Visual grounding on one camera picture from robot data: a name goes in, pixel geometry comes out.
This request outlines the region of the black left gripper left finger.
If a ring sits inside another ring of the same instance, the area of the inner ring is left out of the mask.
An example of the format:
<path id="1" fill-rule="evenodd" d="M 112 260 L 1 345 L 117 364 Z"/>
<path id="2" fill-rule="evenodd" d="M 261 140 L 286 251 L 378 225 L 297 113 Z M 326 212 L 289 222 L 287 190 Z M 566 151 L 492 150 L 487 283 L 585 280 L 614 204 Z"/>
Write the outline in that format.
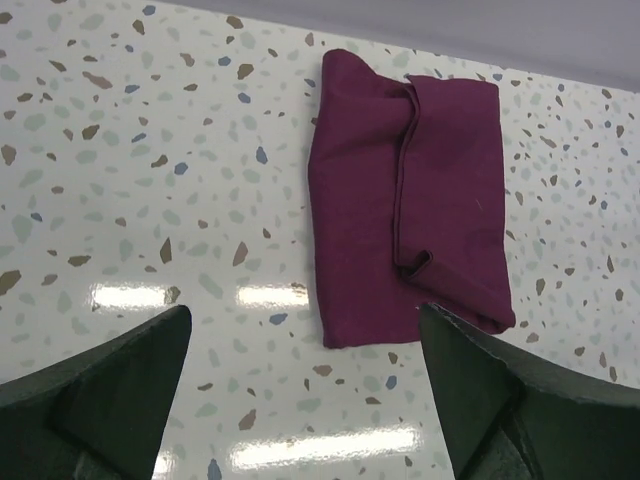
<path id="1" fill-rule="evenodd" d="M 191 332 L 175 306 L 2 384 L 2 478 L 151 478 Z"/>

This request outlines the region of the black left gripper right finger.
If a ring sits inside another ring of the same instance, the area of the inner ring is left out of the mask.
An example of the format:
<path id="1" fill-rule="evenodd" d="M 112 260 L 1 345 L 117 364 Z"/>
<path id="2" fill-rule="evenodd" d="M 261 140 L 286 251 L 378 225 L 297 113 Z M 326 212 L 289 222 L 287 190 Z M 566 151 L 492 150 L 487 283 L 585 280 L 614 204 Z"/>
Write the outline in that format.
<path id="1" fill-rule="evenodd" d="M 455 478 L 638 478 L 638 390 L 561 367 L 437 304 L 420 314 Z"/>

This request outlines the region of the purple surgical cloth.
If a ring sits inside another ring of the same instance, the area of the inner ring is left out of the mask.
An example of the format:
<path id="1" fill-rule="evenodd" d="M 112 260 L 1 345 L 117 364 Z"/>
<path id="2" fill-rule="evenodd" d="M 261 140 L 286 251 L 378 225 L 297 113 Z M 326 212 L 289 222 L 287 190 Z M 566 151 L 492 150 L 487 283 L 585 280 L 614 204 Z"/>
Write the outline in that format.
<path id="1" fill-rule="evenodd" d="M 324 55 L 308 186 L 326 347 L 414 342 L 425 303 L 515 325 L 500 114 L 495 84 Z"/>

